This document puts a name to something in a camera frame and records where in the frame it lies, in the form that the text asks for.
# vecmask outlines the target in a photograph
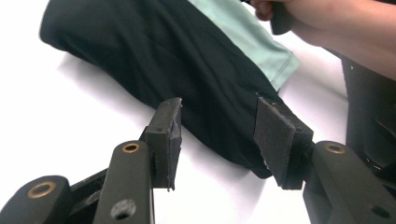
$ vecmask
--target folded fabric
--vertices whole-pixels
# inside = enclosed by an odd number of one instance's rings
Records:
[[[240,2],[189,0],[262,70],[276,90],[297,69],[294,54],[275,42]]]
[[[257,64],[190,2],[50,0],[40,36],[102,68],[144,104],[181,97],[182,123],[200,141],[258,177],[271,175],[253,140],[256,92],[281,99]]]

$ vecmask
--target white background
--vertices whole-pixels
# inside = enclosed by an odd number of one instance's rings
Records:
[[[114,147],[137,139],[154,113],[103,71],[40,41],[47,3],[0,3],[0,208],[40,176],[62,175],[73,185],[107,168]],[[276,40],[301,61],[282,98],[315,142],[345,143],[339,60],[292,34]],[[185,129],[182,137],[176,190],[154,191],[157,223],[309,223],[301,191],[227,162]]]

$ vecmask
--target black cloth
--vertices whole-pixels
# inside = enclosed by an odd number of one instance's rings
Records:
[[[270,176],[253,140],[259,70],[186,0],[50,0],[41,39],[114,77],[154,108],[183,99],[182,123],[228,161]]]

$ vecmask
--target person's arm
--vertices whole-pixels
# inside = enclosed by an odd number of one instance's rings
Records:
[[[271,4],[252,0],[259,19],[273,16]],[[372,0],[287,0],[292,31],[309,44],[333,49],[396,80],[396,6]]]

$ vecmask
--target light green fabric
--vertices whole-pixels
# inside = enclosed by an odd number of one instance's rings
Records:
[[[189,1],[259,66],[276,90],[299,66],[294,54],[275,42],[238,0]]]

